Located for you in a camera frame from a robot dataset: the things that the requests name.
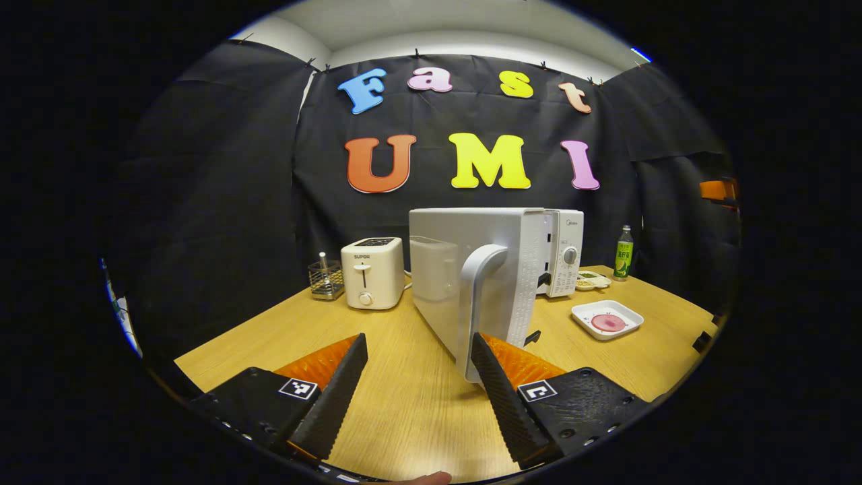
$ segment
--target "yellow letter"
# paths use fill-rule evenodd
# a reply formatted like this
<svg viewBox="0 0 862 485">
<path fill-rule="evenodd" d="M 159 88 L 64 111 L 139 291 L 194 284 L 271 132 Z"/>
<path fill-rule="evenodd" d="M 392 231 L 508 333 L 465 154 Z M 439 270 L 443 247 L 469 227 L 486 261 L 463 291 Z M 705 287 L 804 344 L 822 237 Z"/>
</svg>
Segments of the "yellow letter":
<svg viewBox="0 0 862 485">
<path fill-rule="evenodd" d="M 473 133 L 452 133 L 449 141 L 458 150 L 458 174 L 452 179 L 452 186 L 459 189 L 472 189 L 479 185 L 473 176 L 473 167 L 479 172 L 486 186 L 494 185 L 494 180 L 503 168 L 500 187 L 507 189 L 528 189 L 530 179 L 524 173 L 521 159 L 521 146 L 524 141 L 519 136 L 502 135 L 491 152 Z"/>
<path fill-rule="evenodd" d="M 500 72 L 500 80 L 503 82 L 500 89 L 513 98 L 529 98 L 533 96 L 533 88 L 528 82 L 530 78 L 523 72 L 503 71 Z"/>
</svg>

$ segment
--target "black cloth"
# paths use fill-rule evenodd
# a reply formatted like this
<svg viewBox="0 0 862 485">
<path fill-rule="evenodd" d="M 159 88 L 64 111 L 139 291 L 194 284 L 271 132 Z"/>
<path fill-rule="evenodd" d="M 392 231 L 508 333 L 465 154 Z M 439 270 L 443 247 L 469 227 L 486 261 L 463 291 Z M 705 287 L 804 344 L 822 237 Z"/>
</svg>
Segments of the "black cloth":
<svg viewBox="0 0 862 485">
<path fill-rule="evenodd" d="M 449 92 L 415 91 L 407 82 L 420 67 L 448 70 Z M 383 103 L 358 115 L 353 102 L 338 86 L 374 68 L 387 74 L 381 80 Z M 506 96 L 499 73 L 523 72 L 534 89 L 531 98 Z M 585 93 L 588 115 L 575 110 L 560 83 L 572 82 Z M 481 181 L 472 189 L 452 187 L 457 173 L 453 133 L 475 134 L 491 151 L 500 135 L 520 136 L 528 189 L 491 187 Z M 392 135 L 414 135 L 410 175 L 393 192 L 362 193 L 347 182 L 347 150 L 356 138 L 377 138 L 372 171 L 385 176 L 392 169 Z M 588 145 L 587 157 L 598 190 L 572 186 L 572 162 L 560 146 L 574 140 Z M 582 263 L 612 265 L 615 242 L 622 226 L 640 234 L 636 175 L 627 160 L 625 142 L 615 127 L 613 112 L 602 90 L 569 74 L 543 70 L 514 60 L 472 55 L 423 55 L 368 60 L 340 66 L 314 76 L 297 129 L 294 164 L 296 188 L 302 197 L 303 222 L 298 234 L 303 263 L 316 261 L 324 250 L 340 249 L 369 236 L 409 234 L 408 212 L 422 207 L 548 207 L 584 212 Z M 409 251 L 405 251 L 409 268 Z"/>
<path fill-rule="evenodd" d="M 740 257 L 740 213 L 701 198 L 700 183 L 733 177 L 724 144 L 653 64 L 605 82 L 638 175 L 643 232 L 634 275 L 712 313 L 725 313 Z"/>
<path fill-rule="evenodd" d="M 105 259 L 145 357 L 180 356 L 306 286 L 290 162 L 311 73 L 275 48 L 224 42 L 141 120 Z"/>
</svg>

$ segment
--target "wire basket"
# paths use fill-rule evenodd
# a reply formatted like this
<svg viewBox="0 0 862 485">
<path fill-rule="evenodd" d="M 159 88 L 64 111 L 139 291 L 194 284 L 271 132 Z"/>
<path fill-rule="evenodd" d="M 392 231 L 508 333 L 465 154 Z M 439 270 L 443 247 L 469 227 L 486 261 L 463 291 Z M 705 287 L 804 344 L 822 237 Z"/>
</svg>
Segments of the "wire basket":
<svg viewBox="0 0 862 485">
<path fill-rule="evenodd" d="M 328 260 L 326 267 L 320 262 L 309 264 L 309 283 L 312 298 L 336 299 L 340 297 L 344 293 L 341 261 Z"/>
</svg>

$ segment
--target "wall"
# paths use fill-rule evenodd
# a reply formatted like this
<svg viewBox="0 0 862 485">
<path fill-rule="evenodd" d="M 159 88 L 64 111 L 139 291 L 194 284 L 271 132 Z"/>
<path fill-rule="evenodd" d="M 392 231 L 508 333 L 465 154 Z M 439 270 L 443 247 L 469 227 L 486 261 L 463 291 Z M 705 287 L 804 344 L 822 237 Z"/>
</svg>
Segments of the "wall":
<svg viewBox="0 0 862 485">
<path fill-rule="evenodd" d="M 316 60 L 311 65 L 321 70 L 325 68 L 332 55 L 323 42 L 318 41 L 313 35 L 276 16 L 264 17 L 242 29 L 231 39 L 245 39 L 249 34 L 253 34 L 248 37 L 249 41 L 275 47 L 299 59 L 309 60 L 314 57 Z"/>
<path fill-rule="evenodd" d="M 596 83 L 600 79 L 607 81 L 622 72 L 619 68 L 586 54 L 547 42 L 467 30 L 417 32 L 362 42 L 333 52 L 328 63 L 331 67 L 336 67 L 361 60 L 410 55 L 415 48 L 419 49 L 419 54 L 475 54 L 520 60 L 535 65 L 540 65 L 544 60 L 551 69 L 582 79 L 592 77 Z"/>
</svg>

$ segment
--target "toaster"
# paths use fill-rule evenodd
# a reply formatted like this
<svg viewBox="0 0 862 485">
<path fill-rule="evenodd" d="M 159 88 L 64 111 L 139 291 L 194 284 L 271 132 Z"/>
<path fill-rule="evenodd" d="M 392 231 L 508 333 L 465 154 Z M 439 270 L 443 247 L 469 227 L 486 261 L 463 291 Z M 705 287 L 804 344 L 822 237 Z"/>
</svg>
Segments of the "toaster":
<svg viewBox="0 0 862 485">
<path fill-rule="evenodd" d="M 347 304 L 364 310 L 395 306 L 404 292 L 400 237 L 367 237 L 341 248 Z"/>
</svg>

